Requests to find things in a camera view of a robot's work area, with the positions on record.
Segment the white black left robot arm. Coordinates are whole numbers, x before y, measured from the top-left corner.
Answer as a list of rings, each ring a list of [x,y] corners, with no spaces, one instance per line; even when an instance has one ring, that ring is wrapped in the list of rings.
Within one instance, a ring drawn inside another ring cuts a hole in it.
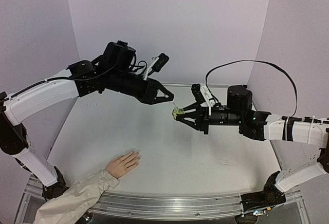
[[[108,43],[94,60],[69,65],[56,75],[41,80],[14,94],[1,93],[1,150],[36,176],[45,199],[64,202],[69,189],[60,170],[39,155],[23,125],[27,118],[66,100],[94,92],[113,90],[154,105],[170,102],[174,95],[151,78],[161,71],[169,57],[161,53],[145,67],[138,66],[136,51],[123,41]]]

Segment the beige sleeved forearm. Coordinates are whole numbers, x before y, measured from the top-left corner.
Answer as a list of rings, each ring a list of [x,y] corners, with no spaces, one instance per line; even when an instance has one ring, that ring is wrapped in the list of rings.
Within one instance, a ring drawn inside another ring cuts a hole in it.
[[[36,212],[34,223],[76,223],[97,203],[103,192],[117,185],[117,178],[106,170],[99,170],[75,183],[63,195],[43,204]]]

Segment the yellow nail polish bottle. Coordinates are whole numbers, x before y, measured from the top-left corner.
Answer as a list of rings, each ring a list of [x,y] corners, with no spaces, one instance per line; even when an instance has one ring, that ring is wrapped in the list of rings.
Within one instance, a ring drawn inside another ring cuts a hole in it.
[[[172,111],[172,116],[173,116],[174,120],[176,120],[179,115],[184,115],[184,114],[185,114],[184,110],[181,108],[178,108],[177,106],[174,107],[174,109]]]

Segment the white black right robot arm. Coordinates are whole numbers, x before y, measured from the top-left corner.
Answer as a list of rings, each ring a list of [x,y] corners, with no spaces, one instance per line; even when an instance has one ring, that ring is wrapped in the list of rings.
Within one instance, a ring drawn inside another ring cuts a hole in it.
[[[252,110],[252,92],[245,85],[227,89],[227,102],[216,102],[207,85],[191,87],[195,103],[175,107],[173,118],[189,127],[209,133],[210,126],[238,126],[244,137],[257,141],[282,140],[313,145],[319,155],[297,169],[277,171],[269,176],[263,190],[241,195],[243,213],[257,215],[261,211],[286,202],[285,193],[291,188],[328,173],[328,119],[288,117],[268,111]]]

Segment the bare human hand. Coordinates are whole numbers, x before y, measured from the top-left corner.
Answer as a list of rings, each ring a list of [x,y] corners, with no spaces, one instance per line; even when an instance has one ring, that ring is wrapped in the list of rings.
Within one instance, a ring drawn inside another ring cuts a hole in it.
[[[113,177],[119,179],[135,169],[139,165],[140,159],[139,152],[131,151],[110,161],[105,170]]]

